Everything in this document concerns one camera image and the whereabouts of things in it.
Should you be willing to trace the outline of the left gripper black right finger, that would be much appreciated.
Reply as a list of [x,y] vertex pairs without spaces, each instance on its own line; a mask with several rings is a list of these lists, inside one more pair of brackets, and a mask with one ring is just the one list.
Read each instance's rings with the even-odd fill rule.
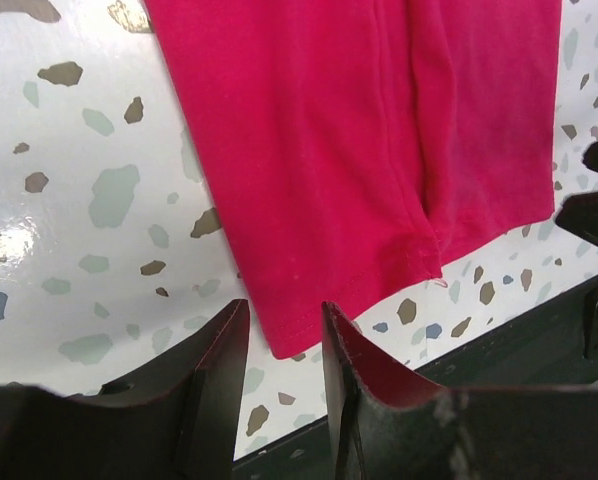
[[598,387],[446,387],[322,306],[338,479],[598,479]]

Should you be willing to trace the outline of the magenta t shirt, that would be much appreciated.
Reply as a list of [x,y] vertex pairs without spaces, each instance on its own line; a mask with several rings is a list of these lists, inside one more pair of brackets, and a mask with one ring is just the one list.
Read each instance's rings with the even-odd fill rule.
[[558,1],[150,1],[278,359],[554,210]]

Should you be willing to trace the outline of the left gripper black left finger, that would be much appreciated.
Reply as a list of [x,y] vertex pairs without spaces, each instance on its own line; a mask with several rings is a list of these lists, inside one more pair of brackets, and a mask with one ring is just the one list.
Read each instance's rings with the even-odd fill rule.
[[228,479],[250,331],[246,300],[92,396],[0,386],[0,479]]

